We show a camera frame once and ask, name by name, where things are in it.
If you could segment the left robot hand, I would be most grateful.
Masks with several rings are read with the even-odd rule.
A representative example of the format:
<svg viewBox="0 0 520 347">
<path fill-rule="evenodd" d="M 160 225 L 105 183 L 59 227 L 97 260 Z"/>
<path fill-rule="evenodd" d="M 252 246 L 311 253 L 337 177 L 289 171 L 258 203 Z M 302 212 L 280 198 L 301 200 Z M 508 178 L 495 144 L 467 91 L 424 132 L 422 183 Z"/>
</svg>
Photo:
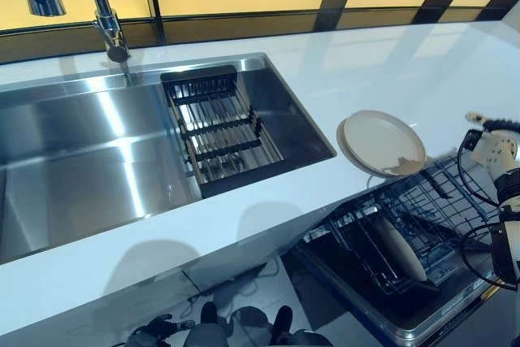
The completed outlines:
<svg viewBox="0 0 520 347">
<path fill-rule="evenodd" d="M 173 323 L 171 319 L 171 314 L 161 314 L 155 317 L 149 323 L 136 328 L 123 343 L 123 346 L 169 346 L 166 339 L 180 330 L 180 325 Z"/>
</svg>

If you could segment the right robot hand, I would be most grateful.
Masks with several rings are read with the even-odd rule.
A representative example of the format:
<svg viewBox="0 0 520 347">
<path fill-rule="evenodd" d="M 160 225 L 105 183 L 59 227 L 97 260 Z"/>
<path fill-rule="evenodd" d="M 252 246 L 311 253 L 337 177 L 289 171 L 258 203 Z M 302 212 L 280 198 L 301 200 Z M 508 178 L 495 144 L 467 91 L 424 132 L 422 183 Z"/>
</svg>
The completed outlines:
<svg viewBox="0 0 520 347">
<path fill-rule="evenodd" d="M 507 131 L 520 133 L 519 122 L 513 120 L 489 119 L 482 114 L 472 111 L 465 114 L 465 119 L 472 124 L 479 125 L 485 132 Z"/>
</svg>

